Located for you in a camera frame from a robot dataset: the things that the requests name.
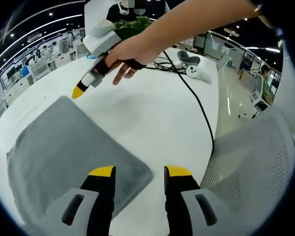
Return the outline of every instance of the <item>gray cloth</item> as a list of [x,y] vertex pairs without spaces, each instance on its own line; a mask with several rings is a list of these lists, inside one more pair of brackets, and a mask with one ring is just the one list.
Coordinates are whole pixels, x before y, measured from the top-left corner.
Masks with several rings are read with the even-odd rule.
[[116,166],[116,216],[153,179],[150,168],[60,97],[18,137],[7,154],[10,186],[25,223],[41,219],[52,201],[80,188],[88,173]]

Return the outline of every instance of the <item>reflective floor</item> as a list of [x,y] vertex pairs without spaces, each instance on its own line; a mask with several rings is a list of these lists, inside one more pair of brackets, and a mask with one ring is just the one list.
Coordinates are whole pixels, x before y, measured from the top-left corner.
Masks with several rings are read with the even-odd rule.
[[[239,82],[240,74],[229,66],[219,71],[219,111],[215,138],[229,133],[249,122],[255,110],[251,104],[251,92]],[[246,113],[245,119],[238,115]]]

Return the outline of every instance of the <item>perforated plastic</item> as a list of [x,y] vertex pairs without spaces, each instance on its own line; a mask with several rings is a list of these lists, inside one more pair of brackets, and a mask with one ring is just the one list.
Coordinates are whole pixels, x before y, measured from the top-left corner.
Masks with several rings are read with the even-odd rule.
[[288,126],[273,106],[250,125],[216,140],[201,188],[223,200],[252,233],[280,201],[295,163],[295,146]]

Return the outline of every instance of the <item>human hand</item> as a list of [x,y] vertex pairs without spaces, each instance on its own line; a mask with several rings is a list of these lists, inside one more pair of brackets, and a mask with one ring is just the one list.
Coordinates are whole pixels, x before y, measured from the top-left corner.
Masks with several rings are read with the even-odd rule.
[[[147,65],[153,62],[161,52],[162,49],[152,46],[147,42],[145,37],[138,34],[115,46],[106,56],[105,63],[108,67],[111,67],[112,70],[122,64],[121,60],[127,59],[135,59],[137,62]],[[137,70],[123,64],[113,80],[113,85],[117,85],[122,77],[127,79],[131,78],[136,72]]]
[[270,97],[270,96],[266,96],[266,97],[265,97],[265,102],[266,102],[268,105],[272,105],[271,97]]

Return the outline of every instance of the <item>finger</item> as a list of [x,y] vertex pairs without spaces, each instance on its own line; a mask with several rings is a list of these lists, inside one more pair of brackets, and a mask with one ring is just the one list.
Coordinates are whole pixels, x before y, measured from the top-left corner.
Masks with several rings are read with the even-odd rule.
[[118,71],[115,79],[113,80],[113,85],[119,84],[120,80],[122,79],[123,75],[127,72],[129,69],[129,66],[126,64],[123,64],[120,70]]
[[117,61],[115,61],[114,64],[112,64],[112,65],[110,66],[110,70],[111,70],[111,71],[112,71],[112,70],[115,70],[118,66],[120,66],[121,63],[122,63],[121,60],[117,60]]
[[125,78],[130,79],[138,70],[130,68],[127,74],[124,75]]
[[118,57],[114,53],[109,53],[104,60],[105,64],[111,67],[118,60]]

